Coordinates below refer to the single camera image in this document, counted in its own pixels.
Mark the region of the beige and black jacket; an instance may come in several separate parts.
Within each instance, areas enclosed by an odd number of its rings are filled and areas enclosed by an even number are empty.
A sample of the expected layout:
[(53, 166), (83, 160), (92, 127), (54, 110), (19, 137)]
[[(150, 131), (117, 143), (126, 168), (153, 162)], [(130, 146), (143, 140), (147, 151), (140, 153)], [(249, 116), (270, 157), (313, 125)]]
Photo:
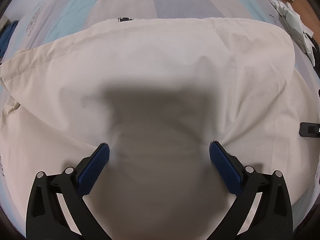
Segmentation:
[(295, 203), (313, 182), (316, 100), (291, 37), (243, 18), (106, 20), (1, 65), (3, 172), (25, 218), (39, 171), (102, 142), (110, 162), (85, 202), (115, 239), (205, 239), (233, 202), (208, 148), (280, 170)]

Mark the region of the white and black crumpled garment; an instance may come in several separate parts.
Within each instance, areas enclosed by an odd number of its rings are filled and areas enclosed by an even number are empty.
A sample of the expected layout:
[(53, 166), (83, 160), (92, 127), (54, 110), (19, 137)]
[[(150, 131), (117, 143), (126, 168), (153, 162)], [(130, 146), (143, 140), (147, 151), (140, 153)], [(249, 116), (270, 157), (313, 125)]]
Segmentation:
[(303, 53), (310, 59), (313, 67), (319, 66), (319, 45), (313, 38), (313, 31), (301, 20), (289, 2), (268, 0), (283, 19), (291, 37), (300, 46)]

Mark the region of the blue folded cloth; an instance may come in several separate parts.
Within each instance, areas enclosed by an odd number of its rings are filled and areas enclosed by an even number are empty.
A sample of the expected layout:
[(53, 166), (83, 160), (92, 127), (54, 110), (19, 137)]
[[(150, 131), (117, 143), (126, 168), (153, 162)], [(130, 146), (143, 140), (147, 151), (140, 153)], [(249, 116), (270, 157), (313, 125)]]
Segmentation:
[(7, 50), (12, 34), (15, 31), (18, 23), (19, 21), (14, 21), (10, 23), (5, 27), (4, 31), (1, 34), (1, 38), (0, 38), (0, 58), (1, 59), (3, 58)]

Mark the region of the striped pastel bed sheet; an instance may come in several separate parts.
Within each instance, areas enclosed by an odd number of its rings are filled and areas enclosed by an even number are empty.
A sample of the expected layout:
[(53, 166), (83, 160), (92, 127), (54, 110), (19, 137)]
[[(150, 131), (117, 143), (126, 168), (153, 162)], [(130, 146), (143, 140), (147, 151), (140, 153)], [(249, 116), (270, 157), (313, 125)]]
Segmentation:
[(285, 26), (268, 0), (46, 0), (16, 25), (3, 61), (109, 19), (240, 17)]

